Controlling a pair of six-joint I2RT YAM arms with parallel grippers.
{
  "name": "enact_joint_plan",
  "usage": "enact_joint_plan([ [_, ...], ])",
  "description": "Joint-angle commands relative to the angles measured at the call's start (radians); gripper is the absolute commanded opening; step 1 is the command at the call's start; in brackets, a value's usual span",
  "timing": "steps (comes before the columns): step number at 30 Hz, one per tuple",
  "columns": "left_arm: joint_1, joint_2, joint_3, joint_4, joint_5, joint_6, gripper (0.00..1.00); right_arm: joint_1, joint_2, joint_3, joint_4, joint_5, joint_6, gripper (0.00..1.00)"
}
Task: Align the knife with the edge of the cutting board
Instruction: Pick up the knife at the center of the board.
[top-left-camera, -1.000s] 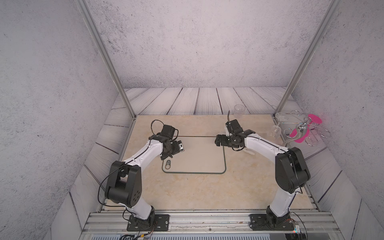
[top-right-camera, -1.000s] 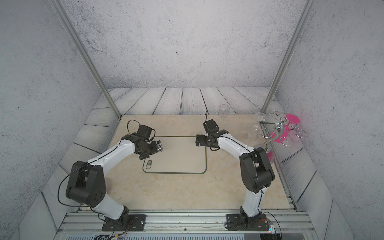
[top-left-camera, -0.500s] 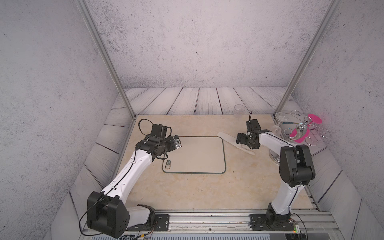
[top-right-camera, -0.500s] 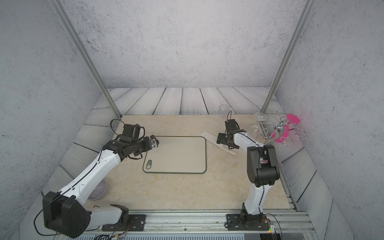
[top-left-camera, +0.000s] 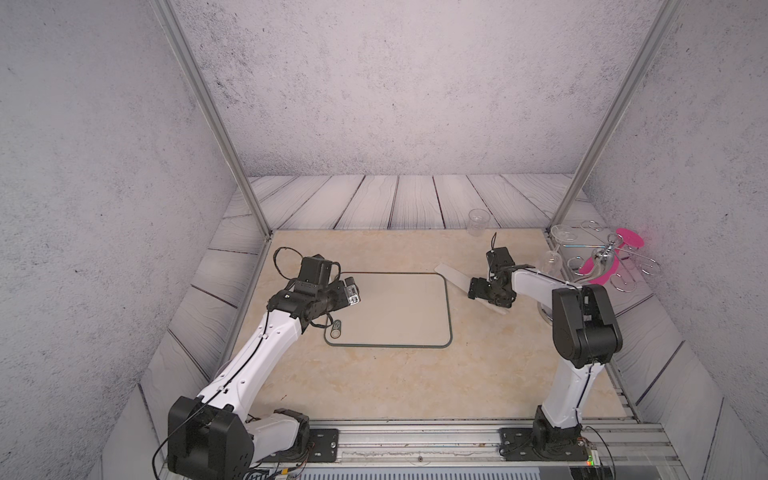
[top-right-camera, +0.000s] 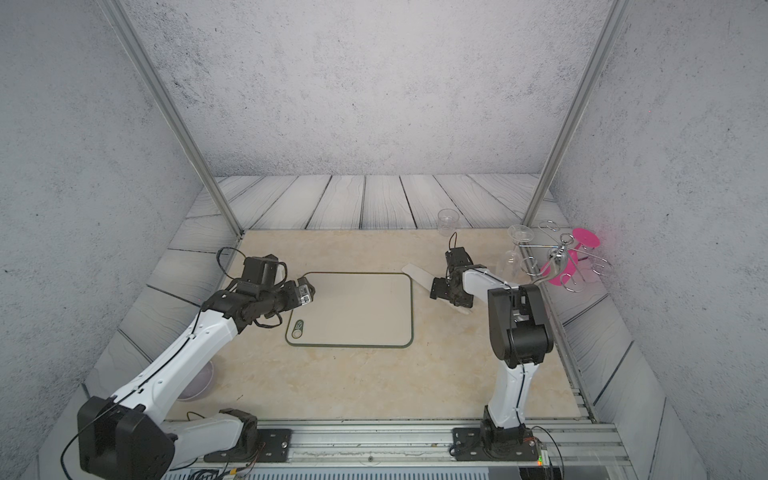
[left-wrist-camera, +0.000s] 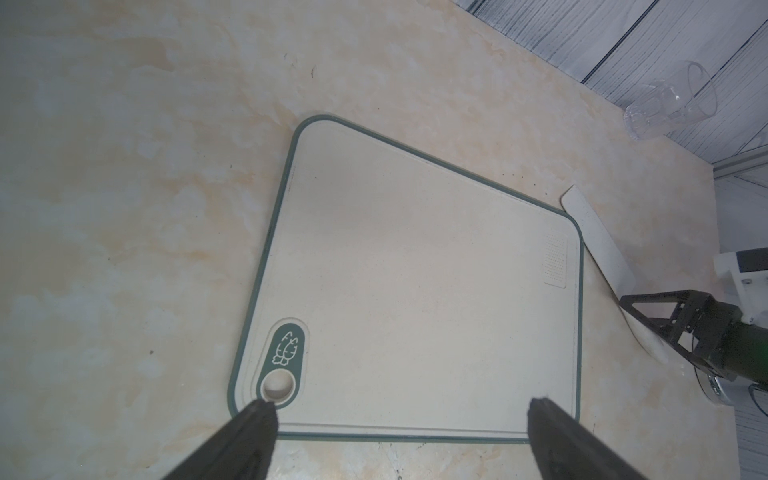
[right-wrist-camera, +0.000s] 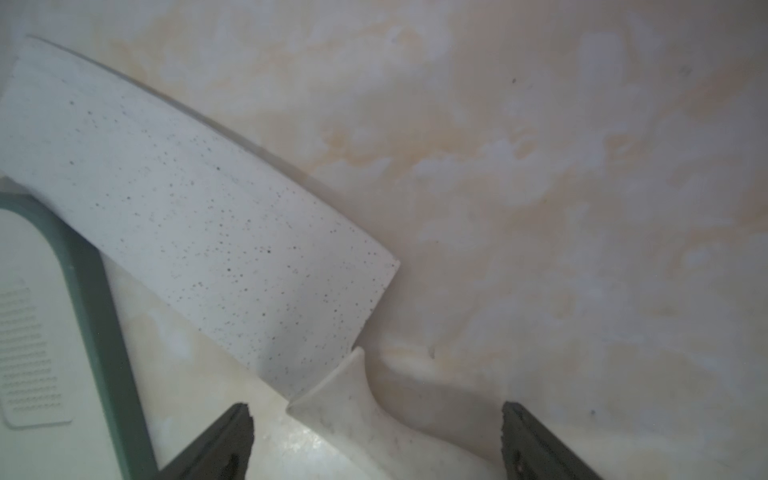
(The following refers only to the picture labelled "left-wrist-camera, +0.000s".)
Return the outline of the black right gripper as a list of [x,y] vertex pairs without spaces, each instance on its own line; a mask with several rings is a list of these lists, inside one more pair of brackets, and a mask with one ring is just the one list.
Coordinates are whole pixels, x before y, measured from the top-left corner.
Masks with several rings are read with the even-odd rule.
[[[677,323],[690,301],[694,328]],[[664,345],[713,375],[767,383],[767,329],[741,321],[739,307],[696,290],[623,295],[619,305]]]

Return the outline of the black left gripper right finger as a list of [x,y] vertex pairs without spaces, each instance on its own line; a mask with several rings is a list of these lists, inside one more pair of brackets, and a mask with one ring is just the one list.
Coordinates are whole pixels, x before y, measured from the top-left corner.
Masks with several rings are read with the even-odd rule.
[[645,479],[549,398],[531,400],[527,433],[543,479]]

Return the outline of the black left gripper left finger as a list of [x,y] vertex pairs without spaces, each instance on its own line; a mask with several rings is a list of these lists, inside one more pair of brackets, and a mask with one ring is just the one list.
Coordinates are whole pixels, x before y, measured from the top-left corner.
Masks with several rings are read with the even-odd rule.
[[164,479],[266,479],[278,427],[275,404],[254,400]]

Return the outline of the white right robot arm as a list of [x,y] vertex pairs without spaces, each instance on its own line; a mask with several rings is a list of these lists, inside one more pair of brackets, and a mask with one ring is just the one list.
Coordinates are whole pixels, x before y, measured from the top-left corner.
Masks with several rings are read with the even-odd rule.
[[619,305],[698,370],[765,388],[767,329],[758,319],[767,316],[767,249],[719,254],[714,266],[737,305],[698,290],[624,295]]

